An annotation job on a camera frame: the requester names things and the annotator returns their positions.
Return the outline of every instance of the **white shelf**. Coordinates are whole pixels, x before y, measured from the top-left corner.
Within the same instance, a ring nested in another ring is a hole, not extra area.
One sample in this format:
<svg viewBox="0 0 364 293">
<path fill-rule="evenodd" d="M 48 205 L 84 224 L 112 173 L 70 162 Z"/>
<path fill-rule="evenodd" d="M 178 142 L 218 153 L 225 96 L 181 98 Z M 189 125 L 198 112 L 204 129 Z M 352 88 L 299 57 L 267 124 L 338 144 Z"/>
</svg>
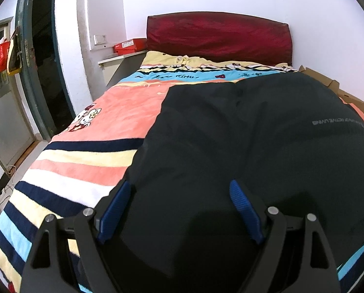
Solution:
<svg viewBox="0 0 364 293">
<path fill-rule="evenodd" d="M 135 55 L 144 54 L 146 52 L 147 51 L 133 52 L 131 54 L 125 54 L 125 55 L 120 55 L 120 56 L 118 56 L 118 54 L 113 54 L 113 55 L 109 56 L 109 58 L 106 58 L 106 59 L 98 62 L 99 66 L 102 68 L 102 73 L 103 73 L 103 78 L 105 79 L 105 84 L 106 85 L 109 84 L 109 82 L 113 78 L 114 74 L 116 73 L 116 71 L 118 70 L 118 68 L 124 61 L 124 59 L 135 56 Z"/>
<path fill-rule="evenodd" d="M 145 52 L 147 52 L 147 51 L 133 52 L 131 54 L 125 54 L 125 55 L 113 54 L 113 55 L 111 55 L 111 57 L 109 56 L 109 58 L 101 60 L 100 62 L 98 62 L 98 64 L 102 65 L 104 63 L 112 62 L 113 60 L 120 60 L 120 59 L 124 59 L 124 58 L 131 57 L 134 55 L 143 54 Z"/>
</svg>

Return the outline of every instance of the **open door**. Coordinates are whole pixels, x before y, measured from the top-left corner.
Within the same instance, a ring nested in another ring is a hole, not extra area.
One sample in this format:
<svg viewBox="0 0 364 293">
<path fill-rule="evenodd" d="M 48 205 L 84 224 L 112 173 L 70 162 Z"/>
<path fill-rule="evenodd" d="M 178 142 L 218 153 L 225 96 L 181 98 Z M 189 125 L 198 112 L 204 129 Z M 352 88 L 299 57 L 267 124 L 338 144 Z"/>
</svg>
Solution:
<svg viewBox="0 0 364 293">
<path fill-rule="evenodd" d="M 54 26 L 54 0 L 18 0 L 20 77 L 42 137 L 50 140 L 74 118 L 62 75 Z"/>
</svg>

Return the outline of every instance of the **black garment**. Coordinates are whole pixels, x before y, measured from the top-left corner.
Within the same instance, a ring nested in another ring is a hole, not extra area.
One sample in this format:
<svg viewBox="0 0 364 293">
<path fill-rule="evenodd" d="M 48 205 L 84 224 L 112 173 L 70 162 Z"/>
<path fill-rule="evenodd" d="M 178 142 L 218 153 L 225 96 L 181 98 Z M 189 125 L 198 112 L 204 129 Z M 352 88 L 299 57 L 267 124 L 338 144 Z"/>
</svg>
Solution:
<svg viewBox="0 0 364 293">
<path fill-rule="evenodd" d="M 124 292 L 236 292 L 259 248 L 229 196 L 320 219 L 340 265 L 364 242 L 364 122 L 301 73 L 171 87 L 103 252 Z"/>
</svg>

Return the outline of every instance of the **cardboard box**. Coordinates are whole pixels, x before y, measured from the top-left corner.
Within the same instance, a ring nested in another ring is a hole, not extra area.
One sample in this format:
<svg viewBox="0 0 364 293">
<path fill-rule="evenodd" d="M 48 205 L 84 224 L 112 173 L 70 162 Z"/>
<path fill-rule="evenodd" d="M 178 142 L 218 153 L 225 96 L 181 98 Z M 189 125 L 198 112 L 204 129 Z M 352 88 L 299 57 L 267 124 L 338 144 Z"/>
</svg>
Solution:
<svg viewBox="0 0 364 293">
<path fill-rule="evenodd" d="M 347 104 L 354 104 L 357 108 L 359 108 L 364 113 L 364 101 L 347 93 L 346 91 L 339 90 L 338 97 L 342 98 L 344 102 Z"/>
<path fill-rule="evenodd" d="M 322 75 L 322 74 L 318 73 L 317 71 L 314 71 L 308 67 L 304 68 L 303 65 L 300 66 L 299 71 L 316 80 L 319 80 L 326 87 L 328 87 L 329 89 L 334 91 L 335 94 L 338 93 L 338 90 L 340 89 L 340 83 L 337 82 L 336 80 L 330 79 L 329 77 L 326 77 L 325 75 Z"/>
<path fill-rule="evenodd" d="M 351 95 L 350 93 L 347 93 L 346 91 L 341 90 L 340 83 L 336 80 L 330 79 L 329 77 L 326 77 L 325 75 L 322 75 L 308 67 L 304 67 L 303 65 L 300 66 L 299 71 L 320 81 L 326 87 L 334 91 L 334 93 L 338 95 L 338 97 L 340 97 L 344 102 L 347 104 L 354 104 L 364 113 L 364 101 L 355 97 L 354 95 Z"/>
<path fill-rule="evenodd" d="M 114 52 L 118 55 L 131 54 L 147 49 L 147 39 L 131 39 L 114 45 Z"/>
</svg>

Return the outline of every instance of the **red box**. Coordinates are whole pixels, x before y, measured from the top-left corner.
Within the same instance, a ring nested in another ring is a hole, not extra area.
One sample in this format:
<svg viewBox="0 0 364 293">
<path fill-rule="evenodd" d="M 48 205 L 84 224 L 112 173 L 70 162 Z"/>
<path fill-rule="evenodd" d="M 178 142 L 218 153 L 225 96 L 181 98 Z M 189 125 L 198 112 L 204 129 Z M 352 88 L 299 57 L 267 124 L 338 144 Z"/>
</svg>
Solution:
<svg viewBox="0 0 364 293">
<path fill-rule="evenodd" d="M 118 55 L 131 54 L 147 49 L 147 39 L 131 39 L 114 45 L 114 52 Z"/>
</svg>

